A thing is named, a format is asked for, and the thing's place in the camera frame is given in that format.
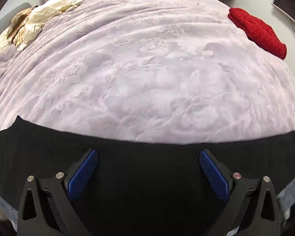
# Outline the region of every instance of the black cloth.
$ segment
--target black cloth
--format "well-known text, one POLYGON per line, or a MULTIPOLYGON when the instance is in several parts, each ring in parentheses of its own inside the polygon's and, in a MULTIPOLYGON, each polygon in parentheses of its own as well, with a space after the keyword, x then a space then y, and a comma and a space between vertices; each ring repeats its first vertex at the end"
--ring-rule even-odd
POLYGON ((55 176, 87 149, 99 164, 73 202, 95 235, 201 235, 225 204, 199 167, 208 148, 232 172, 272 179, 278 194, 295 177, 295 131, 233 143, 133 143, 60 132, 17 117, 0 131, 0 195, 18 209, 29 175, 55 176))

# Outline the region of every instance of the textured fleece blanket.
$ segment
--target textured fleece blanket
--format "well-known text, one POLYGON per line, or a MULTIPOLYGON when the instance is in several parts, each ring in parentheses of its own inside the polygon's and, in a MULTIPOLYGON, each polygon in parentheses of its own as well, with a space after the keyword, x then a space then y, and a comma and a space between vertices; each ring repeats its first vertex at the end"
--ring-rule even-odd
POLYGON ((140 142, 295 130, 295 80, 217 0, 86 0, 24 51, 0 52, 0 130, 17 115, 140 142))

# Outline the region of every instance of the red folded cloth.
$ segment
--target red folded cloth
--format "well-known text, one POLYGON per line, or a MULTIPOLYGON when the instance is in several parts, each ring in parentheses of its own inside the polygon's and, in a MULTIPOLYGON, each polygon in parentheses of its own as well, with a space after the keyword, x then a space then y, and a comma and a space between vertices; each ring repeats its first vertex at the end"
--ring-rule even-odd
POLYGON ((285 59, 286 45, 280 42, 272 27, 240 8, 230 8, 228 18, 245 31, 248 39, 273 55, 285 59))

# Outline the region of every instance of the striped fabric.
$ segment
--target striped fabric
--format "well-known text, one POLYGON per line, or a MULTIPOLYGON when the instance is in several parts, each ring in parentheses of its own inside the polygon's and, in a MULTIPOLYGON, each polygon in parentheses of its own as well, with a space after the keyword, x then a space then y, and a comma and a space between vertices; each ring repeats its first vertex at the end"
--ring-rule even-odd
POLYGON ((17 35, 15 36, 13 43, 16 45, 16 47, 19 47, 21 43, 24 41, 24 32, 25 32, 25 26, 21 27, 17 35))
POLYGON ((11 20, 11 25, 7 32, 7 40, 9 42, 13 42, 15 36, 19 32, 19 30, 25 25, 26 21, 28 20, 29 14, 32 12, 32 8, 27 8, 23 11, 20 11, 16 14, 13 19, 11 20))

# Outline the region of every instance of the silver bolt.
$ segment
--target silver bolt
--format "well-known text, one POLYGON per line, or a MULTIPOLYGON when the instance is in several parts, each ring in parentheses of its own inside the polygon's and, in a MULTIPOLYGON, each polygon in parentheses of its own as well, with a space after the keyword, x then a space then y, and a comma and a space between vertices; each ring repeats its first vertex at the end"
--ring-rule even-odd
POLYGON ((234 177, 235 179, 241 179, 242 176, 241 176, 241 174, 235 172, 235 173, 233 174, 233 177, 234 177))
POLYGON ((56 178, 61 179, 64 177, 64 173, 63 172, 58 172, 56 175, 56 178))
POLYGON ((263 180, 266 181, 267 183, 270 182, 270 178, 268 176, 264 176, 263 180))
POLYGON ((34 176, 29 176, 28 178, 27 178, 27 181, 28 182, 32 182, 34 180, 34 176))

